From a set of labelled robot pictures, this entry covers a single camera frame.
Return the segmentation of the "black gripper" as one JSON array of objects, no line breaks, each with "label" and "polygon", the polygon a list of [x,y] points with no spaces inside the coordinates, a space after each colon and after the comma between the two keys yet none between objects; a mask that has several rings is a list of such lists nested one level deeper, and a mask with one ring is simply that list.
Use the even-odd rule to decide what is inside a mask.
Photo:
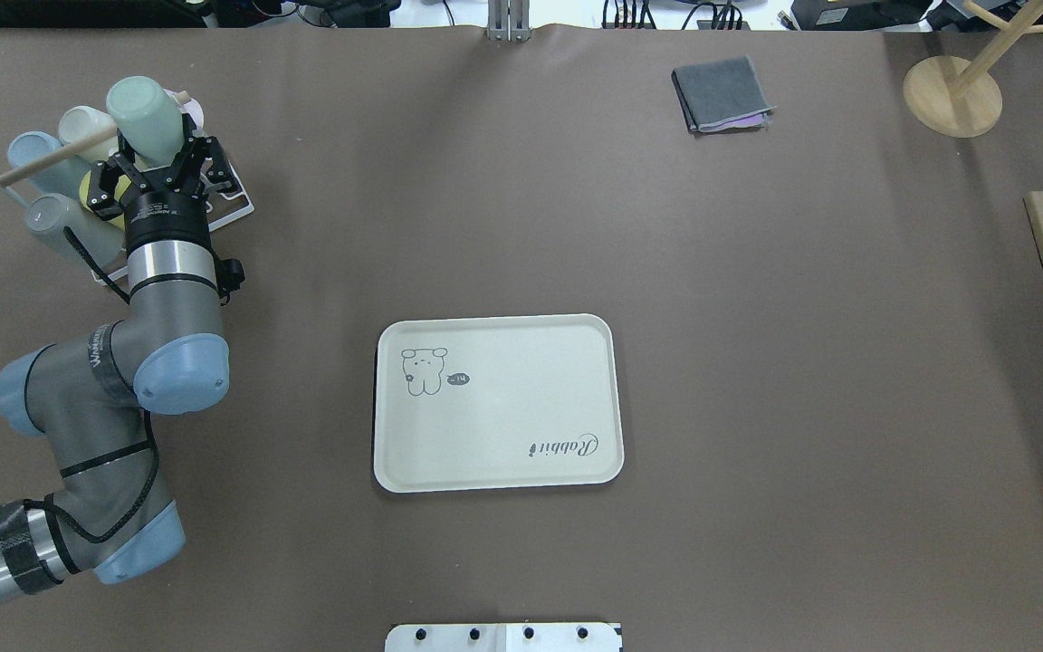
[{"label": "black gripper", "polygon": [[112,159],[91,166],[91,213],[123,223],[129,253],[157,241],[183,241],[212,253],[207,199],[240,189],[227,156],[208,156],[207,135],[186,135],[170,166],[140,172],[124,132],[117,132],[117,144]]}]

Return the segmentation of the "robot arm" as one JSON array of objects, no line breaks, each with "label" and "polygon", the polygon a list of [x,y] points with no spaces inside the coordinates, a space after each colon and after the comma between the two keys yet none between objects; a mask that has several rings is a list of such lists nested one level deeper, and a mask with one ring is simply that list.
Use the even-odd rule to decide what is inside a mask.
[{"label": "robot arm", "polygon": [[0,372],[0,414],[45,438],[62,490],[0,504],[0,604],[91,571],[103,583],[177,556],[186,536],[150,424],[219,403],[229,389],[220,308],[244,283],[240,261],[215,253],[211,191],[236,190],[223,148],[185,117],[168,165],[137,169],[134,147],[98,162],[90,211],[125,223],[125,321],[30,352]]}]

